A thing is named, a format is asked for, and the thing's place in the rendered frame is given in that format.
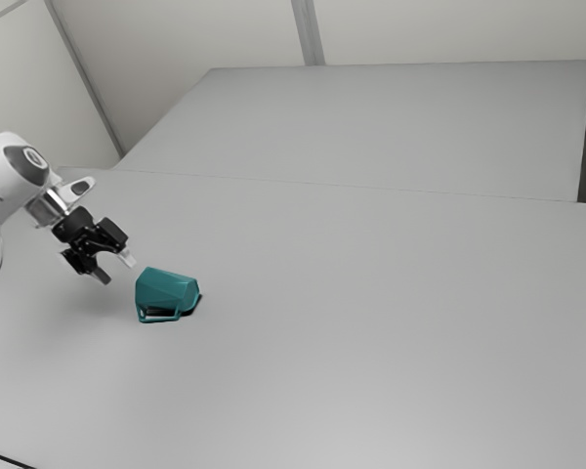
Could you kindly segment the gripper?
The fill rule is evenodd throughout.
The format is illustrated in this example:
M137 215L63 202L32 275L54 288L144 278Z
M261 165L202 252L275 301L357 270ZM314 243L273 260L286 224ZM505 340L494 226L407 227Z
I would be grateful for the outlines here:
M51 229L54 237L66 244L61 255L69 266L81 276L89 276L103 285L111 282L111 277L98 264L95 256L102 252L103 244L126 267L133 268L137 261L128 246L127 236L113 221L104 217L98 223L91 213L84 207L77 207L63 217ZM77 246L83 247L87 253L77 251Z

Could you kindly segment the teal faceted mug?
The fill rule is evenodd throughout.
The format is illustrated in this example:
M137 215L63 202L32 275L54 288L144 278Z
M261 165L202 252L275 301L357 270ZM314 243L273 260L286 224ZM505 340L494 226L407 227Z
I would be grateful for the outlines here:
M178 321L190 316L201 299L197 280L146 267L135 282L135 307L140 323Z

